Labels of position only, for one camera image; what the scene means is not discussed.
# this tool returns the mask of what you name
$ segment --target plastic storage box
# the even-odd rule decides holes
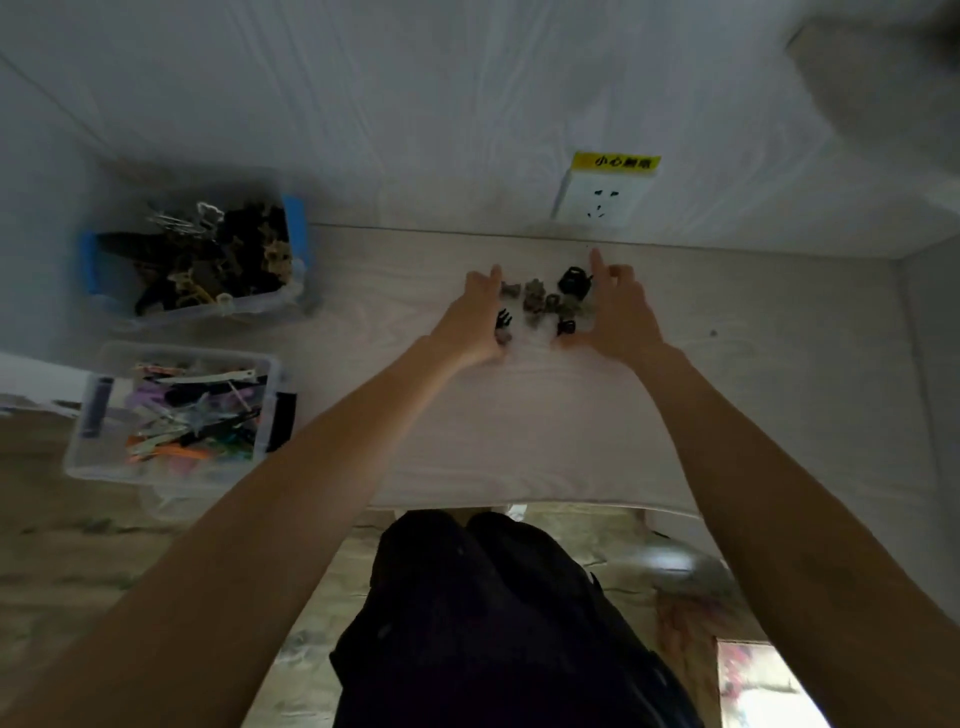
[[[258,375],[266,375],[251,459],[211,458],[198,463],[186,475],[174,474],[159,457],[132,462],[127,451],[128,438],[137,430],[141,420],[126,407],[125,399],[141,377],[136,365],[141,362],[198,361],[210,367],[254,369]],[[63,469],[71,477],[86,480],[155,486],[170,496],[221,496],[266,457],[280,380],[279,360],[268,354],[109,342],[101,349],[97,369],[87,382],[83,407],[67,447]]]
[[[84,232],[80,241],[86,291],[99,306],[119,317],[112,327],[113,330],[126,333],[147,328],[187,324],[213,316],[262,314],[291,305],[296,306],[303,297],[309,265],[306,214],[303,200],[300,198],[283,195],[281,202],[287,219],[287,232],[293,254],[292,275],[286,285],[273,293],[233,299],[226,305],[208,303],[152,313],[147,316],[135,316],[133,304],[143,292],[143,283],[129,260],[99,250],[95,231]],[[226,208],[231,207],[222,202],[221,204]]]

